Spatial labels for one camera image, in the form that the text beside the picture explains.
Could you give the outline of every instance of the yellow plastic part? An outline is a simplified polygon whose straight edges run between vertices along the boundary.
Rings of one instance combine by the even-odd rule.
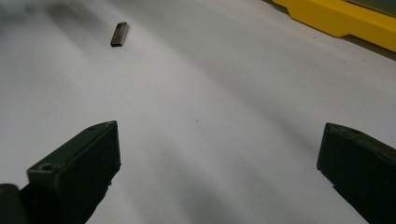
[[[344,0],[273,0],[292,18],[335,37],[354,35],[396,52],[396,18]]]

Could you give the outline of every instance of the small black object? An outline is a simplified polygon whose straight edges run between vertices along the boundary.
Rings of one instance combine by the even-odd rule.
[[[396,150],[373,137],[327,123],[318,169],[369,223],[396,222]]]
[[[30,183],[19,193],[16,186],[0,185],[0,223],[86,223],[119,169],[117,122],[91,126],[32,166],[27,171]],[[8,200],[3,200],[5,193]],[[4,209],[21,204],[23,212]],[[28,222],[12,217],[27,217]]]
[[[126,21],[122,21],[119,24],[117,24],[113,38],[111,38],[110,45],[112,47],[122,47],[125,41],[125,37],[128,34],[128,29],[129,29],[129,25]]]

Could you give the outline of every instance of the screw hole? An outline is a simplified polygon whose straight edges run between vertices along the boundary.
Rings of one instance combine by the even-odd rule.
[[[43,171],[51,171],[53,169],[52,164],[46,163],[40,166],[40,169]]]

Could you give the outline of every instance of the yellow object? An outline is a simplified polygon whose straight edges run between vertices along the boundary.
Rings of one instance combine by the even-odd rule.
[[[273,0],[292,18],[329,35],[354,35],[396,52],[396,18],[344,0]]]

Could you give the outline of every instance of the white surface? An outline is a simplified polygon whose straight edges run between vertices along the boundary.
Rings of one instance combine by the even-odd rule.
[[[0,44],[1,182],[119,122],[92,224],[364,223],[316,168],[324,125],[396,147],[396,63],[260,0],[58,3],[2,19]]]

